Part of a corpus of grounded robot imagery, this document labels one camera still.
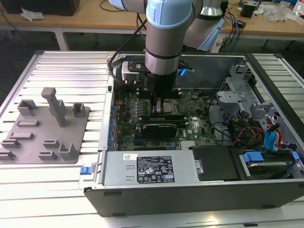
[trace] white paper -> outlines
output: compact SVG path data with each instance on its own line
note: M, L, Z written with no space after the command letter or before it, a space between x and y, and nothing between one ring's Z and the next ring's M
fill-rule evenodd
M36 20L44 19L43 13L41 13L41 12L32 12L32 11L28 11L23 8L21 8L21 9L22 9L21 16L24 17L26 20L33 21L33 19L36 19Z

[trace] warning label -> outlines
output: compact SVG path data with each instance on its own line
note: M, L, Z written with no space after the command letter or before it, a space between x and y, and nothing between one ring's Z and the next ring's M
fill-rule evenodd
M140 184L175 182L171 156L137 157L137 182Z

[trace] metal slotted platform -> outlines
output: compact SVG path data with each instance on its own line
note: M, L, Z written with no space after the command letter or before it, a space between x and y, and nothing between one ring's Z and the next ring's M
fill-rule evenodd
M277 58L273 54L254 54L254 56L304 122L304 80L302 77L283 58ZM261 85L256 86L264 100L270 102Z
M45 52L43 55L36 55L0 108L0 140L6 137L12 122L17 118L17 105L21 99L33 99L38 105L47 105L46 101L40 98L42 88L45 86L54 86L58 99L63 99L66 105L84 102L91 108L77 164L0 166L1 228L54 227L54 225L57 227L68 225L71 228L84 226L180 228L217 225L222 228L244 227L244 223L258 223L259 227L268 228L303 227L304 198L281 208L268 210L100 217L83 191L79 190L78 180L80 167L97 161L106 87L108 83L113 83L106 71L107 55L106 52ZM282 67L280 69L282 69L281 73L287 74L288 70ZM277 76L273 77L273 80L276 83L281 76L275 75ZM300 85L294 85L297 86L298 91L301 90ZM298 100L296 103L298 107L299 105L304 107L304 102ZM88 184L92 178L92 176L86 177Z

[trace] blue latch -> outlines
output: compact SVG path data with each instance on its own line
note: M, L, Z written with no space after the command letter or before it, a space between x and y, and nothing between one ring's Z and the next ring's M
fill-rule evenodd
M296 162L297 162L298 160L300 160L300 156L298 155L297 152L293 151L293 152L292 152L292 155L293 155L293 158L294 158L294 160L295 160Z
M246 152L245 154L243 154L243 158L245 160L245 162L262 162L264 161L264 158L262 156L261 152L257 152L257 151L252 151L252 152Z
M80 175L91 175L92 174L92 167L81 167L80 168Z
M275 132L270 131L269 129L265 132L264 138L264 146L266 149L269 149L272 153L275 153L274 145L276 141L277 135Z

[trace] circuit board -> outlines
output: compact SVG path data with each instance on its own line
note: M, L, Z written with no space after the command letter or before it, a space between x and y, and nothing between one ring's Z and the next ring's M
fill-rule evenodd
M144 139L143 124L139 116L150 115L150 100L140 99L136 94L121 94L117 116L119 151L142 150L188 150L195 145L215 145L217 139L205 115L206 99L193 98L195 91L181 91L178 99L165 99L164 112L183 114L187 118L185 128L178 128L175 137L169 139Z

